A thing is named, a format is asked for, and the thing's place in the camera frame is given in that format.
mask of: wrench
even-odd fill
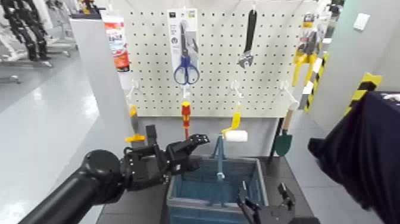
[[[246,35],[246,47],[244,53],[239,57],[239,61],[237,62],[242,68],[245,69],[245,65],[251,66],[253,63],[254,56],[251,54],[251,46],[253,44],[255,23],[257,22],[257,12],[255,10],[251,10],[249,12],[249,21],[247,24],[247,35]]]

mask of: white roller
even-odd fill
[[[245,130],[230,130],[225,133],[227,142],[247,142],[248,134]]]

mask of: pegboard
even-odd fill
[[[180,116],[183,91],[173,79],[167,10],[183,1],[114,1],[123,13],[131,71],[139,89],[133,103],[141,116]],[[254,63],[237,65],[246,41],[248,13],[254,1],[186,1],[198,9],[200,79],[190,86],[192,116],[231,117],[238,100],[242,117],[283,117],[289,97],[280,83],[292,81],[293,58],[303,16],[315,1],[256,1],[257,25],[252,45]],[[230,89],[237,80],[244,99]]]

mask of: product label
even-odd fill
[[[118,71],[129,71],[129,59],[123,21],[105,22],[114,64]]]
[[[188,50],[191,63],[198,68],[198,37],[197,37],[197,9],[194,8],[177,8],[168,10],[168,33],[171,46],[171,62],[172,69],[175,71],[181,63],[182,44],[181,44],[181,28],[185,25],[186,48]]]

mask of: yellow and black warning tape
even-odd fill
[[[365,73],[361,79],[360,85],[354,92],[349,107],[346,109],[345,115],[351,111],[351,108],[364,96],[367,91],[374,91],[382,81],[382,76],[375,76],[371,73]]]
[[[314,86],[312,87],[311,93],[309,94],[308,98],[307,98],[307,102],[305,103],[305,107],[304,107],[304,111],[308,113],[308,110],[310,109],[311,104],[313,103],[314,100],[314,94],[318,88],[318,85],[320,83],[320,79],[322,77],[322,75],[324,74],[324,70],[325,70],[325,64],[326,61],[329,58],[329,53],[328,52],[324,52],[324,56],[322,58],[322,63],[321,63],[321,67],[318,70],[317,75],[315,76],[314,79]]]

